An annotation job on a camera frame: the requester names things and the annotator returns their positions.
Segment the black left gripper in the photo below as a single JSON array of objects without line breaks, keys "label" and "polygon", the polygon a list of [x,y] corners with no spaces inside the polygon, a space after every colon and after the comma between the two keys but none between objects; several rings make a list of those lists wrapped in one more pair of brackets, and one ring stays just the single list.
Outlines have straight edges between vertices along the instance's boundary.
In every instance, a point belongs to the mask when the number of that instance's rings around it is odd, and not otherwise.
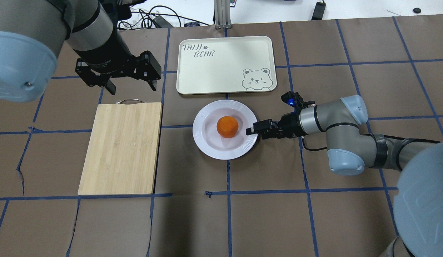
[{"label": "black left gripper", "polygon": [[75,50],[79,59],[75,72],[90,87],[104,87],[111,95],[116,94],[116,86],[110,78],[131,77],[144,80],[153,91],[161,80],[162,68],[151,51],[144,51],[135,57],[125,43],[106,43],[96,49]]}]

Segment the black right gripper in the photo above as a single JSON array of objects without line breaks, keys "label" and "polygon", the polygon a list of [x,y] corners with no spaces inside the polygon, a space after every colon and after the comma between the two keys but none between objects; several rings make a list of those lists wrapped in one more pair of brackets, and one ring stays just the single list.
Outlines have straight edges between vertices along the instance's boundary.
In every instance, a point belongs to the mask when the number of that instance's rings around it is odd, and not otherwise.
[{"label": "black right gripper", "polygon": [[255,122],[246,129],[246,135],[261,135],[263,140],[269,138],[298,138],[308,135],[300,124],[299,114],[290,112],[282,115],[278,122],[267,119]]}]

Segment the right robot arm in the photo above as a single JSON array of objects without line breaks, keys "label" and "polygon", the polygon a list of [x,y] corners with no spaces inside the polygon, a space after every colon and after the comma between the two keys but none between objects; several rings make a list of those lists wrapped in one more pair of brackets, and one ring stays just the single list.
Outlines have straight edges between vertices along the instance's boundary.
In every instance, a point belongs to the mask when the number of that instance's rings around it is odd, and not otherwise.
[{"label": "right robot arm", "polygon": [[400,172],[393,215],[398,238],[386,250],[400,249],[410,257],[443,257],[443,142],[368,133],[359,127],[368,122],[366,105],[359,95],[327,104],[304,101],[287,92],[282,101],[295,108],[279,121],[253,123],[247,136],[302,138],[326,134],[329,169],[338,175],[361,174],[366,167]]}]

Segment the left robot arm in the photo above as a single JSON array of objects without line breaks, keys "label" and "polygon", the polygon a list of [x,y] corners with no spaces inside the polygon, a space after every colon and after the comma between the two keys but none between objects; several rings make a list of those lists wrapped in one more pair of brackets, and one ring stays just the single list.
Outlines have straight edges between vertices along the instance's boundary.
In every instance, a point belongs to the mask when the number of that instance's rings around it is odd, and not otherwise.
[{"label": "left robot arm", "polygon": [[98,0],[0,0],[0,100],[40,98],[64,43],[78,55],[87,86],[116,93],[111,78],[143,80],[156,90],[162,68],[150,51],[133,55]]}]

